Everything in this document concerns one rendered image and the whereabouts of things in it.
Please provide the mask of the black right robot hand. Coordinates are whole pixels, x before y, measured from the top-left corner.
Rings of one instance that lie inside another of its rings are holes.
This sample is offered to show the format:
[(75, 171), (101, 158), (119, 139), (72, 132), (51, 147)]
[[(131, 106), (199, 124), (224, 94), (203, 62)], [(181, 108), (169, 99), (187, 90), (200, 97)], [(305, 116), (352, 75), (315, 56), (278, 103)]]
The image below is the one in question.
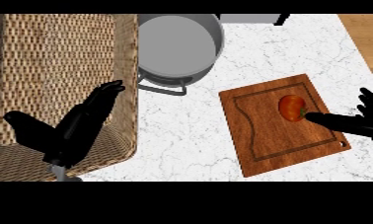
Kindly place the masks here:
[(373, 92), (367, 88), (361, 88), (359, 92), (361, 105), (357, 106), (359, 114), (349, 116), (308, 112), (305, 119), (333, 131), (365, 136), (373, 140)]

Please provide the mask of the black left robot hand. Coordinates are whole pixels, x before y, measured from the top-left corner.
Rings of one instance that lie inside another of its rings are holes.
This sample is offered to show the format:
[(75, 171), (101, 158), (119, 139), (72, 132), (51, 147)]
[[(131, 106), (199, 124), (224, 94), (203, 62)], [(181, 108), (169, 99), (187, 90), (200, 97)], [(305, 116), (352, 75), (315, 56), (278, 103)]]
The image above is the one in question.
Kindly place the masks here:
[(124, 90), (121, 80), (96, 87), (56, 127), (23, 112), (10, 111), (3, 115), (14, 130), (16, 142), (44, 153), (44, 162), (69, 169), (84, 159)]

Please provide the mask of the red tomato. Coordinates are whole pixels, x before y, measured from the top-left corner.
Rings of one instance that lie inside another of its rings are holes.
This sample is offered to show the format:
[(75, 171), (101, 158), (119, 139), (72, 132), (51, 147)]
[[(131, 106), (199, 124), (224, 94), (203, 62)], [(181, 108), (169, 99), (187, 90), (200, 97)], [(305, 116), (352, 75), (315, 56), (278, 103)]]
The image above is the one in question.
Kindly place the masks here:
[(278, 112), (287, 121), (300, 121), (308, 112), (305, 100), (296, 95), (286, 95), (278, 101)]

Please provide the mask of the brown wooden cutting board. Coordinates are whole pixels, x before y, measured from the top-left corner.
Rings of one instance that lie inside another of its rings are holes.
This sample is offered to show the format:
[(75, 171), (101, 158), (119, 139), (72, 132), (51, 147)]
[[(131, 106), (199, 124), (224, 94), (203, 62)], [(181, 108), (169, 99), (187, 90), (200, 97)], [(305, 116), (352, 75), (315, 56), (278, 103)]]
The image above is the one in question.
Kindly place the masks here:
[(351, 149), (340, 132), (281, 117), (286, 95), (299, 96), (311, 112), (327, 113), (306, 74), (218, 93), (244, 178)]

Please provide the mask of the grey metal pot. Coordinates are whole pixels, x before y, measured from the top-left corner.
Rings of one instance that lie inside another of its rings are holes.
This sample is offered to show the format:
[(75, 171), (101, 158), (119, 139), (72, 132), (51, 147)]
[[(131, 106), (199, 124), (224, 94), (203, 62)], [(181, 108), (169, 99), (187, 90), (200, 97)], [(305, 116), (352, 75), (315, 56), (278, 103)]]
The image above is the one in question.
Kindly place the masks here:
[(224, 31), (212, 14), (138, 15), (138, 82), (141, 90), (184, 96), (187, 86), (212, 69)]

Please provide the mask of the large wicker basket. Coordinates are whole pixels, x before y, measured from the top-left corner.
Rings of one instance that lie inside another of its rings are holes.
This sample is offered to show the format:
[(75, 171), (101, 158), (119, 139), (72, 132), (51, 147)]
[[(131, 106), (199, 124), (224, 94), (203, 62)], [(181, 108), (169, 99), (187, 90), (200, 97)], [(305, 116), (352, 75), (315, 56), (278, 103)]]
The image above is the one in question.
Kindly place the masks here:
[(0, 182), (51, 181), (44, 154), (16, 143), (3, 119), (20, 111), (56, 125), (93, 89), (119, 80), (112, 113), (78, 176), (125, 161), (137, 149), (138, 18), (134, 14), (0, 14)]

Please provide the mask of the grey appliance with black edge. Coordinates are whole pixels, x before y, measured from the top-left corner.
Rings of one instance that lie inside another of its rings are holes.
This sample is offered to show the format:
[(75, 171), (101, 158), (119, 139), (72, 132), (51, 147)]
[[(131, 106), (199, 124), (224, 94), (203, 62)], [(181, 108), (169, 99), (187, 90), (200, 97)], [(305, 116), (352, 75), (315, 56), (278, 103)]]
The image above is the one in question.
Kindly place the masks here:
[(218, 14), (218, 20), (225, 24), (272, 24), (280, 26), (289, 19), (289, 14)]

